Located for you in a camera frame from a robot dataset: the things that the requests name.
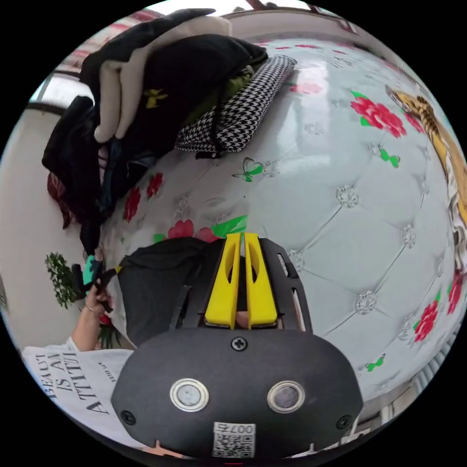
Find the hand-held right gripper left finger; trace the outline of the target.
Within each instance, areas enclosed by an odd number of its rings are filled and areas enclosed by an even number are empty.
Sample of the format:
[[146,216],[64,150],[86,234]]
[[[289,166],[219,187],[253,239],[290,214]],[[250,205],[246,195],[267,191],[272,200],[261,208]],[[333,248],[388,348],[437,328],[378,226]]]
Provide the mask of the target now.
[[234,329],[240,272],[241,234],[228,234],[205,312],[209,326]]

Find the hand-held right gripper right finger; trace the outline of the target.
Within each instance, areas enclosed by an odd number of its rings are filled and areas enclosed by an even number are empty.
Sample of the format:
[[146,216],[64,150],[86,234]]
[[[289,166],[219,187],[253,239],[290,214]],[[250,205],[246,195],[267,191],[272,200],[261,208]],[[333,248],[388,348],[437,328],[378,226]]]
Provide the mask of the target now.
[[248,329],[272,326],[277,310],[259,237],[244,233]]

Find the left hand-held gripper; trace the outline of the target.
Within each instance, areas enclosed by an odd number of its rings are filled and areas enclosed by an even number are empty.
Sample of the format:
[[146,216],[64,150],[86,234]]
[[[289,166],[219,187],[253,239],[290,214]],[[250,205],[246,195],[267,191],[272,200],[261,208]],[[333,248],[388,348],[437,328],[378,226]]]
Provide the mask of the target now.
[[82,292],[86,299],[92,285],[100,285],[107,288],[112,279],[116,278],[121,271],[121,266],[107,269],[104,261],[97,259],[95,255],[88,256],[82,269]]

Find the person's left hand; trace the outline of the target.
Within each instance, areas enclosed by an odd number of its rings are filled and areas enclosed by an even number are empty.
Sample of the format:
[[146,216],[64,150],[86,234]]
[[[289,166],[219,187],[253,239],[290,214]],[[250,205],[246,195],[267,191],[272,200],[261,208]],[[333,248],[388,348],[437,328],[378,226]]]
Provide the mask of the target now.
[[85,299],[84,309],[100,318],[106,312],[104,303],[107,303],[108,299],[109,295],[105,288],[92,285]]

